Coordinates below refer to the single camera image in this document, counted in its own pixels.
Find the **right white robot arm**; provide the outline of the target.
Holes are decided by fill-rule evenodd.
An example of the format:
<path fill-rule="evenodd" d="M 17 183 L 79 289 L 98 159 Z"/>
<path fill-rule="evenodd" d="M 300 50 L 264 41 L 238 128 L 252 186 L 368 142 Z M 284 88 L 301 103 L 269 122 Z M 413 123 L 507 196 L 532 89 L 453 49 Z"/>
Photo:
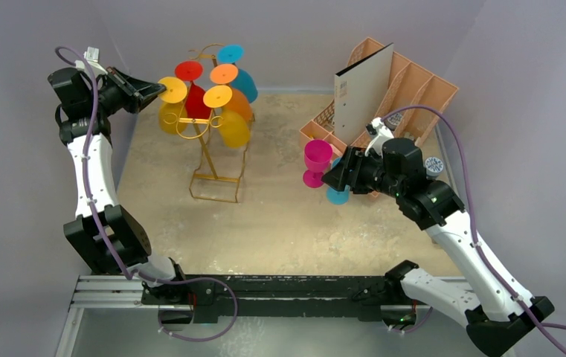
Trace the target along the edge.
<path fill-rule="evenodd" d="M 385 293 L 393 302 L 418 300 L 450 317 L 484 355 L 503 356 L 553 313 L 547 297 L 525 289 L 492 254 L 453 189 L 427 177 L 422 151 L 412 140 L 389 139 L 381 152 L 348 147 L 321 180 L 337 191 L 376 191 L 395 198 L 403 215 L 447 253 L 470 290 L 406 260 L 385 275 Z"/>

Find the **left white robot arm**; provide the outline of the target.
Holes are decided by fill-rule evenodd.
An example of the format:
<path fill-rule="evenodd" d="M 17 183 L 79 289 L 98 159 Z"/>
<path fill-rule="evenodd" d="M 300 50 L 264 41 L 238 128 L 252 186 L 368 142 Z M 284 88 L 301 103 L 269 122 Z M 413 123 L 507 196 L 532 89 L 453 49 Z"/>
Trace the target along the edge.
<path fill-rule="evenodd" d="M 77 207 L 64 224 L 65 238 L 95 274 L 138 277 L 143 302 L 185 303 L 189 284 L 179 265 L 152 252 L 141 224 L 118 202 L 112 175 L 109 117 L 121 109 L 137 114 L 167 88 L 108 67 L 96 80 L 82 69 L 48 76 L 60 100 L 55 121 L 74 163 Z"/>

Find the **pink wine glass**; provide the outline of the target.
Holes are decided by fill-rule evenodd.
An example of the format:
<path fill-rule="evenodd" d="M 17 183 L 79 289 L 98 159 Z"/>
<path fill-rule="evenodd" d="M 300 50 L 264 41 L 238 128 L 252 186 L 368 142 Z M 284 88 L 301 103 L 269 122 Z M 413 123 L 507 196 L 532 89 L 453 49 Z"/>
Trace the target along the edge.
<path fill-rule="evenodd" d="M 303 159 L 306 165 L 303 183 L 307 187 L 319 188 L 324 184 L 321 177 L 330 166 L 332 154 L 333 149 L 325 140 L 314 139 L 306 144 L 303 149 Z"/>

